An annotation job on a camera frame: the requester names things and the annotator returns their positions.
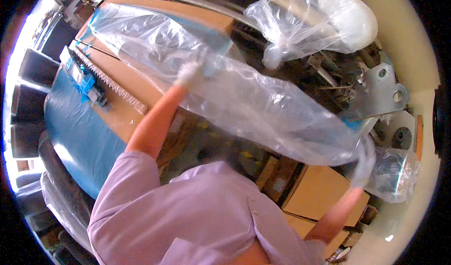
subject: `purple shirt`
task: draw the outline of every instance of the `purple shirt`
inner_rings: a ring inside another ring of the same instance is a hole
[[[121,154],[87,229],[100,264],[220,264],[257,238],[272,264],[321,264],[324,243],[303,241],[255,183],[218,161],[160,186],[155,160]]]

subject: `metal bracket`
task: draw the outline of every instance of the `metal bracket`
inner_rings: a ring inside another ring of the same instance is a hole
[[[346,117],[359,120],[403,110],[409,101],[407,89],[396,83],[391,65],[383,63],[365,72],[364,85],[355,86],[356,98],[349,102]]]

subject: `blue plastic sheet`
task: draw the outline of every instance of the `blue plastic sheet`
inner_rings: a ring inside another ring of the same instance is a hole
[[[54,149],[77,184],[96,199],[116,158],[121,140],[91,108],[71,77],[60,70],[45,106],[45,122]]]

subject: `purple sleeve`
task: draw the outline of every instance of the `purple sleeve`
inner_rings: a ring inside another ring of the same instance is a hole
[[[132,201],[160,186],[155,160],[142,152],[129,151],[116,159],[94,204],[89,226],[107,220]]]

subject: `person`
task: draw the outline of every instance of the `person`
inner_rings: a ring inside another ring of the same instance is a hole
[[[281,209],[224,161],[160,186],[155,159],[179,103],[199,82],[197,71],[182,66],[108,175],[87,228],[99,263],[322,264],[362,188],[349,188],[302,239]]]

